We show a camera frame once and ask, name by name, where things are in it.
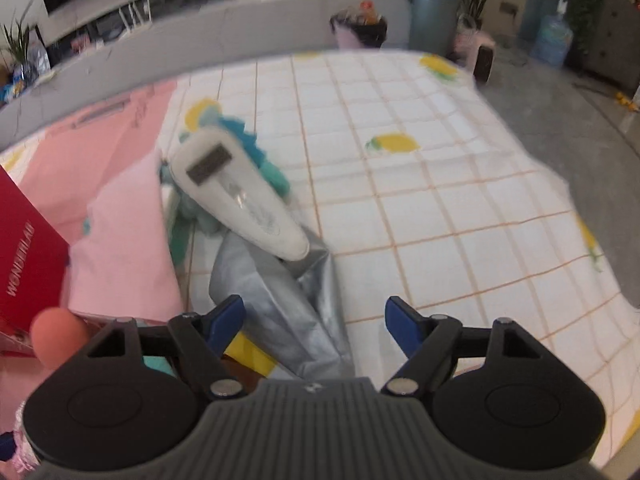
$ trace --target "yellow lemon print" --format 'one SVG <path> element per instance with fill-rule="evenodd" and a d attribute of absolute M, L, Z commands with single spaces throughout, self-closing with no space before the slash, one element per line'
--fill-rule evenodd
<path fill-rule="evenodd" d="M 591 233 L 587 225 L 582 221 L 582 218 L 580 218 L 580 216 L 577 214 L 575 217 L 578 222 L 578 226 L 580 227 L 580 232 L 582 234 L 582 240 L 584 240 L 584 245 L 587 247 L 587 250 L 589 251 L 589 256 L 593 260 L 593 265 L 596 267 L 596 270 L 598 270 L 599 272 L 600 269 L 597 266 L 599 256 L 596 253 L 596 249 L 598 247 L 598 241 L 596 240 L 595 236 L 593 236 L 593 233 Z"/>
<path fill-rule="evenodd" d="M 2 169 L 5 170 L 7 173 L 9 173 L 14 168 L 14 166 L 18 163 L 23 153 L 24 153 L 24 148 L 19 148 L 18 150 L 15 150 L 11 154 L 8 160 L 2 163 Z"/>
<path fill-rule="evenodd" d="M 433 54 L 425 54 L 422 56 L 420 58 L 420 65 L 431 70 L 437 77 L 447 81 L 454 81 L 458 74 L 456 67 L 440 56 Z"/>
<path fill-rule="evenodd" d="M 299 52 L 293 55 L 293 57 L 295 57 L 296 59 L 315 59 L 316 57 L 319 57 L 319 56 L 320 56 L 319 52 L 313 52 L 313 51 Z"/>
<path fill-rule="evenodd" d="M 627 442 L 629 442 L 631 440 L 631 437 L 633 437 L 639 430 L 640 430 L 640 411 L 636 413 L 634 420 L 631 422 L 631 425 L 629 426 L 628 430 L 626 430 L 626 434 L 623 437 L 622 443 L 620 444 L 620 446 L 624 446 Z"/>
<path fill-rule="evenodd" d="M 210 106 L 216 107 L 218 111 L 220 111 L 220 103 L 209 97 L 205 97 L 202 101 L 198 101 L 189 109 L 184 117 L 184 124 L 185 126 L 187 126 L 187 130 L 189 130 L 190 132 L 195 132 L 198 129 L 200 116 L 202 115 L 203 111 Z"/>
<path fill-rule="evenodd" d="M 225 354 L 264 377 L 268 377 L 276 367 L 276 361 L 249 341 L 242 332 L 226 347 Z"/>
<path fill-rule="evenodd" d="M 420 149 L 415 139 L 402 132 L 393 132 L 373 137 L 366 145 L 368 150 L 385 150 L 389 153 L 409 153 Z"/>

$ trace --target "blue water bottle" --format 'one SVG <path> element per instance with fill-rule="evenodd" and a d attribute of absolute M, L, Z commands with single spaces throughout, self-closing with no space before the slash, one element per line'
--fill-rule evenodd
<path fill-rule="evenodd" d="M 545 16 L 538 31 L 536 44 L 531 51 L 531 57 L 560 68 L 564 64 L 574 34 L 564 21 L 566 14 L 566 0 L 558 3 L 558 13 L 555 16 Z"/>

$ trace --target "trash can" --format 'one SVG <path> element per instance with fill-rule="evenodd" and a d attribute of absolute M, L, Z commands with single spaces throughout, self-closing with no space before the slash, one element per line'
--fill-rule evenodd
<path fill-rule="evenodd" d="M 460 0 L 409 0 L 409 50 L 450 54 L 458 25 Z"/>
<path fill-rule="evenodd" d="M 329 24 L 341 50 L 380 48 L 386 40 L 386 20 L 382 17 L 373 25 L 362 25 L 350 23 L 336 14 Z"/>

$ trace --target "metal pivot screw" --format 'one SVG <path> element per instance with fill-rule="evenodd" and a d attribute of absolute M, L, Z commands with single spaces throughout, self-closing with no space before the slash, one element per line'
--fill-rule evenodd
<path fill-rule="evenodd" d="M 242 391 L 242 384 L 235 379 L 220 379 L 210 386 L 211 393 L 216 397 L 235 397 Z"/>
<path fill-rule="evenodd" d="M 311 384 L 307 384 L 305 386 L 305 391 L 308 394 L 314 394 L 319 392 L 320 390 L 324 389 L 324 386 L 322 386 L 322 384 L 320 383 L 311 383 Z"/>
<path fill-rule="evenodd" d="M 386 389 L 396 396 L 408 396 L 413 395 L 418 391 L 418 383 L 413 379 L 407 379 L 404 377 L 398 377 L 391 379 L 386 384 Z"/>

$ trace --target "gray fabric bag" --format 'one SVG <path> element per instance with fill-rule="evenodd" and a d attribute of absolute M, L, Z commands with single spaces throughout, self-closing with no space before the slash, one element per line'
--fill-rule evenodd
<path fill-rule="evenodd" d="M 242 331 L 281 366 L 305 380 L 354 376 L 334 260 L 322 240 L 300 262 L 283 262 L 233 232 L 211 271 L 209 295 L 221 303 L 238 294 L 246 307 Z"/>

